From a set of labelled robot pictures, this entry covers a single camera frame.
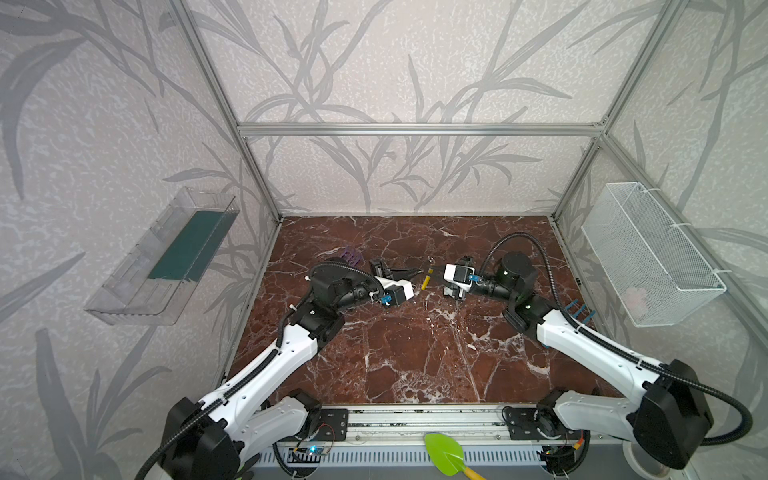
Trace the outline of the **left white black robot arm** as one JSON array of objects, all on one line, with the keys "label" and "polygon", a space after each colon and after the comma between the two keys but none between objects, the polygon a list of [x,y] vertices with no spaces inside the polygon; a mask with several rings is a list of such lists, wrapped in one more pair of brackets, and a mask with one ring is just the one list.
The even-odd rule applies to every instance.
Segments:
[{"label": "left white black robot arm", "polygon": [[169,411],[159,448],[139,468],[139,479],[250,479],[267,448],[319,427],[321,403],[295,391],[275,405],[267,400],[296,370],[342,330],[344,312],[362,304],[400,306],[415,296],[420,269],[390,269],[382,261],[367,272],[334,258],[313,266],[308,290],[278,324],[275,340],[247,366],[193,402]]}]

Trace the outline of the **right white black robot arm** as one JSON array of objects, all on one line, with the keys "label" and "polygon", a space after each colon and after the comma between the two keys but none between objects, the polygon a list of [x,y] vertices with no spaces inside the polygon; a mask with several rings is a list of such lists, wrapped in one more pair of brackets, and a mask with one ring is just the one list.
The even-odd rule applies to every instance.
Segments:
[{"label": "right white black robot arm", "polygon": [[444,293],[501,301],[503,318],[517,332],[577,361],[617,391],[620,397],[585,395],[556,388],[537,404],[535,420],[546,436],[561,429],[594,431],[637,444],[662,465],[681,470],[713,425],[702,392],[652,372],[657,362],[624,350],[580,323],[570,323],[556,305],[537,294],[538,276],[519,252],[504,256],[495,274],[482,276],[462,260],[443,269]]}]

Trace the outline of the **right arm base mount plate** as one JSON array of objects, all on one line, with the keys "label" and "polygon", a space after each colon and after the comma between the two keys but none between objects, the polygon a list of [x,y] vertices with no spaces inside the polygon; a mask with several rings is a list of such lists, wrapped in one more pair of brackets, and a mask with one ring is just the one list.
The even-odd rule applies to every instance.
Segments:
[{"label": "right arm base mount plate", "polygon": [[504,406],[501,410],[502,421],[507,427],[511,440],[536,441],[575,441],[578,433],[567,429],[553,413],[540,410],[535,406]]}]

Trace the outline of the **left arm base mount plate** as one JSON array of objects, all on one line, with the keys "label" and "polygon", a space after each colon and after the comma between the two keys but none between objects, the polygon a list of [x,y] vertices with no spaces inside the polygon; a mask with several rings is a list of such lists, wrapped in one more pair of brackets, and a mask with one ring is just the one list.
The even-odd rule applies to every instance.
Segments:
[{"label": "left arm base mount plate", "polygon": [[347,437],[349,416],[350,411],[346,408],[322,408],[310,412],[296,437],[322,442],[344,441]]}]

